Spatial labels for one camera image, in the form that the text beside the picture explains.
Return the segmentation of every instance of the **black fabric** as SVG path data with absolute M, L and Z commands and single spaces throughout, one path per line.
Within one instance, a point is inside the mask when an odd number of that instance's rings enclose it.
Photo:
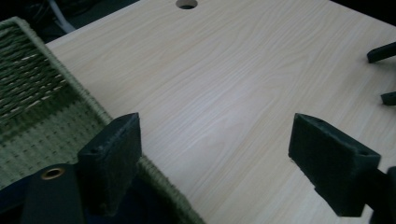
M 22 203 L 26 196 L 30 176 L 0 190 L 0 223 L 19 223 Z M 132 186 L 120 203 L 114 217 L 99 217 L 85 211 L 87 224 L 154 224 L 176 223 L 172 209 L 139 176 L 134 178 Z

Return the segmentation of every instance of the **light wood grain surface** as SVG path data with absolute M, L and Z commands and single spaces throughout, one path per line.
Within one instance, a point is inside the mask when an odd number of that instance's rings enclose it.
M 288 158 L 293 115 L 324 119 L 396 164 L 393 26 L 327 0 L 142 0 L 48 46 L 207 223 L 368 223 L 337 217 Z

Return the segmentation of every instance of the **green woven basket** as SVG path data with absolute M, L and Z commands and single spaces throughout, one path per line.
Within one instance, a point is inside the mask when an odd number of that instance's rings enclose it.
M 76 163 L 110 121 L 25 21 L 0 22 L 0 189 L 48 165 Z M 139 166 L 178 223 L 204 223 L 147 157 Z

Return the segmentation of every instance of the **black foam block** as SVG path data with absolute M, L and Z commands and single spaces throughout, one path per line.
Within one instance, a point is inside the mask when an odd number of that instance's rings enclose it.
M 78 153 L 83 201 L 93 214 L 116 214 L 141 155 L 138 114 L 114 119 Z
M 321 119 L 296 114 L 289 156 L 338 216 L 361 216 L 364 176 L 376 170 L 379 154 Z

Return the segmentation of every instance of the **black bracket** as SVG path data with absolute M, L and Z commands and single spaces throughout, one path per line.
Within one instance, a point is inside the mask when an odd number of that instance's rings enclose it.
M 370 223 L 396 223 L 396 167 L 383 174 L 381 156 L 324 120 L 296 114 L 289 156 L 340 217 L 360 217 L 373 208 Z

